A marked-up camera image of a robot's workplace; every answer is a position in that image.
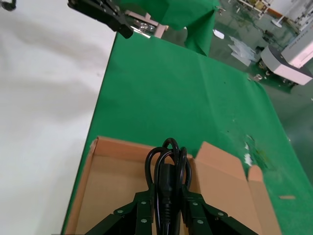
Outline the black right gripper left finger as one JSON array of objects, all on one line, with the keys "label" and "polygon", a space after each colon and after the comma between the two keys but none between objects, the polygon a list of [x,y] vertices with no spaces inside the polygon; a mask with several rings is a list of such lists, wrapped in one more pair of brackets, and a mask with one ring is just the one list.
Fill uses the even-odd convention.
[{"label": "black right gripper left finger", "polygon": [[151,235],[154,212],[155,185],[137,192],[132,202],[114,210],[93,228],[88,235]]}]

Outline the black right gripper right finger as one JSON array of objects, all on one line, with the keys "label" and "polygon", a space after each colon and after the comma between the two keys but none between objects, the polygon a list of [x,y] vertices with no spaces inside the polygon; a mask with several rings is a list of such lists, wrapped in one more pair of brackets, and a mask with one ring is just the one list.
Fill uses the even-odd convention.
[{"label": "black right gripper right finger", "polygon": [[218,208],[199,193],[181,188],[181,213],[190,235],[255,235],[256,233]]}]

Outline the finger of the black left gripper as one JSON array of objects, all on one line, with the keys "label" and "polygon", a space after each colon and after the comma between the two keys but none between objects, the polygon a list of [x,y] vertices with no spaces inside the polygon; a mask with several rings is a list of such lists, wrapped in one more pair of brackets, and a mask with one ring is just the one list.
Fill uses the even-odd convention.
[{"label": "finger of the black left gripper", "polygon": [[73,10],[107,25],[125,39],[130,38],[134,33],[127,23],[124,13],[112,0],[69,0],[67,5]]}]

